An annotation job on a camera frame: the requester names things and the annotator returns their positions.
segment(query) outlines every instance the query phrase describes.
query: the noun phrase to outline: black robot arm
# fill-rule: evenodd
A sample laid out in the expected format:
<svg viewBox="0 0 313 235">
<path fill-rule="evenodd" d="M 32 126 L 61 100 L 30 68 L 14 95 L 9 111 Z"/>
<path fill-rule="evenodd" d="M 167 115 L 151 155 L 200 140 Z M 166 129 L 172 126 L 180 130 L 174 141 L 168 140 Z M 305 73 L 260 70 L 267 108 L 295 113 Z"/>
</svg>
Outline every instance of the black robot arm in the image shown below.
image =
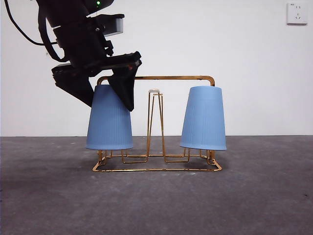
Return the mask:
<svg viewBox="0 0 313 235">
<path fill-rule="evenodd" d="M 134 78 L 141 65 L 138 51 L 113 56 L 113 45 L 106 36 L 123 31 L 123 14 L 89 17 L 110 6 L 114 0 L 36 0 L 39 6 L 38 26 L 43 44 L 50 56 L 59 62 L 69 61 L 52 69 L 56 85 L 91 106 L 93 90 L 89 77 L 103 70 L 112 70 L 109 83 L 125 106 L 134 109 Z M 11 21 L 14 22 L 5 0 Z M 46 31 L 46 19 L 56 35 L 56 42 L 64 50 L 60 58 Z"/>
</svg>

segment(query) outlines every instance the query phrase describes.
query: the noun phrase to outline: gray carpet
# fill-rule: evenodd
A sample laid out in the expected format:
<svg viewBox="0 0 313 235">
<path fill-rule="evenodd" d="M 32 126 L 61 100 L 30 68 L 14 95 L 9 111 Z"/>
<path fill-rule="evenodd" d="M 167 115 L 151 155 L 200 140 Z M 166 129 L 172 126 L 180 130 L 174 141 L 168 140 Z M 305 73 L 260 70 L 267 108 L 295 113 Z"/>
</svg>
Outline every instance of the gray carpet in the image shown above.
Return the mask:
<svg viewBox="0 0 313 235">
<path fill-rule="evenodd" d="M 313 136 L 227 137 L 220 172 L 93 173 L 85 141 L 1 138 L 1 234 L 313 234 Z M 181 151 L 179 137 L 166 143 Z"/>
</svg>

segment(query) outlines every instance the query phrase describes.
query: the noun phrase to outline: blue cup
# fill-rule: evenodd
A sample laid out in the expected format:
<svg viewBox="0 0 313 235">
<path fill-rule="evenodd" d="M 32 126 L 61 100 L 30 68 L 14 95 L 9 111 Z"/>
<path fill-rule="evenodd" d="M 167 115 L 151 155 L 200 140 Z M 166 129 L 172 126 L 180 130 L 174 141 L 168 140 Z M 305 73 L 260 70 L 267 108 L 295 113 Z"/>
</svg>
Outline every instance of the blue cup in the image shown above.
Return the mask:
<svg viewBox="0 0 313 235">
<path fill-rule="evenodd" d="M 94 89 L 86 148 L 121 150 L 132 147 L 129 110 L 110 85 L 97 85 Z"/>
<path fill-rule="evenodd" d="M 180 145 L 185 148 L 226 150 L 222 90 L 190 89 Z"/>
</svg>

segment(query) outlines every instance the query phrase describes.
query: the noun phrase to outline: blue plastic cup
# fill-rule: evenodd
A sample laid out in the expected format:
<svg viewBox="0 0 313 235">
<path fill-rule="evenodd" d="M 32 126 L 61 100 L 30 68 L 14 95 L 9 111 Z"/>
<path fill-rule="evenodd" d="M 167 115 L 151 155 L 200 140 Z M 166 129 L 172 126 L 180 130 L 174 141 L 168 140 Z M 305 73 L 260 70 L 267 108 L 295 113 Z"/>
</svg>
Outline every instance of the blue plastic cup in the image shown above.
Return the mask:
<svg viewBox="0 0 313 235">
<path fill-rule="evenodd" d="M 222 90 L 190 89 L 180 145 L 185 148 L 226 150 Z"/>
<path fill-rule="evenodd" d="M 129 110 L 110 85 L 97 85 L 94 89 L 86 148 L 120 150 L 133 146 Z"/>
</svg>

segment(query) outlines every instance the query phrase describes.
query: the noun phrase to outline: wall socket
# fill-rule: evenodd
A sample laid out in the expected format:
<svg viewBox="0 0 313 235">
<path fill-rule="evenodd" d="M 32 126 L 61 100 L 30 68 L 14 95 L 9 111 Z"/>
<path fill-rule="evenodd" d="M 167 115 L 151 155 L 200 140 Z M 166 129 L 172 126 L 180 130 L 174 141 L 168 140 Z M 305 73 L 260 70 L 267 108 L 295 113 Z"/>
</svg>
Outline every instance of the wall socket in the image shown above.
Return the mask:
<svg viewBox="0 0 313 235">
<path fill-rule="evenodd" d="M 287 24 L 307 24 L 308 3 L 289 2 L 287 3 Z"/>
</svg>

